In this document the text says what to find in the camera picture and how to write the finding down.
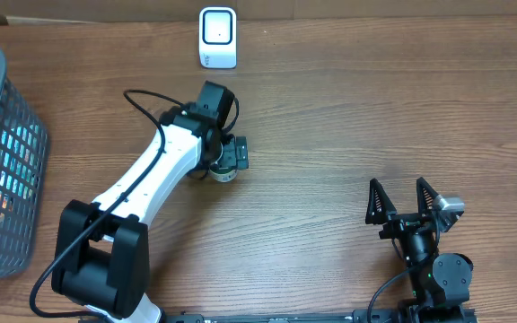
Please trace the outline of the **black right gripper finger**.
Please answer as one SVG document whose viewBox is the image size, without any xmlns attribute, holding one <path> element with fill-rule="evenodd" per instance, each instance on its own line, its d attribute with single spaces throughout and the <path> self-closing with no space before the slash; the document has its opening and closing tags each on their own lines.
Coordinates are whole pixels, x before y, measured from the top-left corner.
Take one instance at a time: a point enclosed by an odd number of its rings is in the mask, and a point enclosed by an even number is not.
<svg viewBox="0 0 517 323">
<path fill-rule="evenodd" d="M 418 212 L 425 214 L 433 209 L 434 200 L 439 194 L 430 186 L 430 184 L 420 177 L 416 180 L 416 197 Z"/>
<path fill-rule="evenodd" d="M 397 209 L 390 201 L 381 183 L 377 179 L 371 179 L 365 223 L 385 224 L 396 214 Z"/>
</svg>

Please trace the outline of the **green lid jar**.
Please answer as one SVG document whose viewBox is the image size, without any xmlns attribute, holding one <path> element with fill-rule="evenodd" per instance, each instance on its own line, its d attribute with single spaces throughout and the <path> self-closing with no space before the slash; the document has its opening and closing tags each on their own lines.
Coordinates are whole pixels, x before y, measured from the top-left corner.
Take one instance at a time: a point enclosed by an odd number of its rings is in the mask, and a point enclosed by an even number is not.
<svg viewBox="0 0 517 323">
<path fill-rule="evenodd" d="M 216 181 L 221 183 L 227 183 L 234 180 L 237 177 L 238 170 L 235 168 L 219 168 L 217 165 L 213 165 L 209 168 L 209 175 Z"/>
</svg>

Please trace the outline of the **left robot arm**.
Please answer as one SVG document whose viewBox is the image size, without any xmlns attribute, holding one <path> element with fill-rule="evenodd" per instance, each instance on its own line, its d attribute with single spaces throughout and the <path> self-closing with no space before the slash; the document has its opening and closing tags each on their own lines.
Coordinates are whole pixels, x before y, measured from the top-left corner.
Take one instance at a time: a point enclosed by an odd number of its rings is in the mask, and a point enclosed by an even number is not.
<svg viewBox="0 0 517 323">
<path fill-rule="evenodd" d="M 240 103 L 227 87 L 205 82 L 194 101 L 174 101 L 152 118 L 154 137 L 128 171 L 90 203 L 71 201 L 60 215 L 56 255 L 43 273 L 52 290 L 81 310 L 82 322 L 162 322 L 146 294 L 148 230 L 163 203 L 196 173 L 229 182 L 249 167 L 245 137 L 232 134 Z"/>
</svg>

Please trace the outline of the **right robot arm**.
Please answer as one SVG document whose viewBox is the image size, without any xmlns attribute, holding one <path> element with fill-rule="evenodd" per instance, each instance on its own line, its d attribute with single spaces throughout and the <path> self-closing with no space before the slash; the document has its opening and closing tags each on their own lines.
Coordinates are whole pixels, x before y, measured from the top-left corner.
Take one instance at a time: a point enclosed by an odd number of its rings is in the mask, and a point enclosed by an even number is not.
<svg viewBox="0 0 517 323">
<path fill-rule="evenodd" d="M 465 203 L 438 193 L 424 178 L 416 180 L 416 200 L 415 213 L 401 214 L 379 180 L 370 180 L 365 222 L 382 227 L 379 237 L 392 243 L 405 269 L 381 285 L 358 316 L 363 322 L 476 322 L 475 311 L 463 307 L 473 262 L 460 253 L 439 251 L 442 234 L 462 217 Z M 393 310 L 376 310 L 379 296 L 405 276 L 413 297 Z"/>
</svg>

